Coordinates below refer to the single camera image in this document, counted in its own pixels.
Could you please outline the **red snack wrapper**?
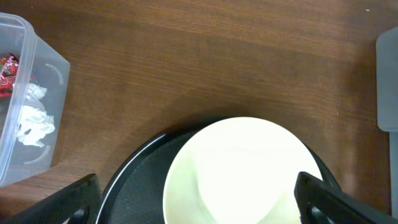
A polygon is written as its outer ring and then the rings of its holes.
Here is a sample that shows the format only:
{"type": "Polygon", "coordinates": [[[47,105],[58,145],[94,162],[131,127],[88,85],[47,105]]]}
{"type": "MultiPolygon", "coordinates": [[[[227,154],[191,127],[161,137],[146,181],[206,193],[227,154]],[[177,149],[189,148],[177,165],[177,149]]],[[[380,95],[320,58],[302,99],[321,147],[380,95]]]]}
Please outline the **red snack wrapper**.
{"type": "Polygon", "coordinates": [[[1,58],[1,98],[12,95],[19,69],[19,59],[12,53],[1,58]]]}

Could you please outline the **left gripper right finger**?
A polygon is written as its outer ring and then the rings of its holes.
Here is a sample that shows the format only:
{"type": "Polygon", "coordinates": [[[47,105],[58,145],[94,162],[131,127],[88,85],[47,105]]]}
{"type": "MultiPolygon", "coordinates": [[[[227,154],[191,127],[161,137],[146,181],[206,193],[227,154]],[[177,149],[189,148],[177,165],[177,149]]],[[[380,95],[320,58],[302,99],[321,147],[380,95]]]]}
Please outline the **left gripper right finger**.
{"type": "Polygon", "coordinates": [[[298,173],[294,195],[304,224],[397,224],[397,219],[355,200],[306,172],[298,173]]]}

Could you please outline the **large beige plate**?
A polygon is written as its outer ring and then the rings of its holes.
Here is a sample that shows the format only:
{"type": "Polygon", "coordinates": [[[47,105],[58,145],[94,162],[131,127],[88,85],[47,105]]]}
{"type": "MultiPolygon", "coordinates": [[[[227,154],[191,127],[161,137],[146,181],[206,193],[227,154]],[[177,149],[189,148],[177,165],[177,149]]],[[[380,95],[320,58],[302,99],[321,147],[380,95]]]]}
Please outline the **large beige plate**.
{"type": "Polygon", "coordinates": [[[294,134],[273,122],[228,118],[191,137],[164,185],[166,224],[299,223],[299,172],[321,172],[294,134]]]}

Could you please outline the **grey dishwasher rack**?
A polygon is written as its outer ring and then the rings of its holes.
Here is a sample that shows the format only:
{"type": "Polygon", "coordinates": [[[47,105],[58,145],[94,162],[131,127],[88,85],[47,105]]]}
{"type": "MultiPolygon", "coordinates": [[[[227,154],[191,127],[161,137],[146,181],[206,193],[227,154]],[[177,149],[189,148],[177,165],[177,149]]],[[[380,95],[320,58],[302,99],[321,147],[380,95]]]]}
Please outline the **grey dishwasher rack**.
{"type": "Polygon", "coordinates": [[[376,40],[377,124],[389,133],[391,210],[397,218],[397,28],[376,40]]]}

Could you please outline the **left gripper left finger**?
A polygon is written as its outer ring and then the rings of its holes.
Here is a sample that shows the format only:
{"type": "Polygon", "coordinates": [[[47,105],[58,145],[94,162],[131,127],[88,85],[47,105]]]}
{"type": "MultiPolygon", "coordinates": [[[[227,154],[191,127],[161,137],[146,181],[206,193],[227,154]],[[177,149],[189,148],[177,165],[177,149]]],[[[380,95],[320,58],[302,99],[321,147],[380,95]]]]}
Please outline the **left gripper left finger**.
{"type": "Polygon", "coordinates": [[[101,191],[96,174],[55,192],[24,211],[2,221],[3,224],[96,223],[101,191]]]}

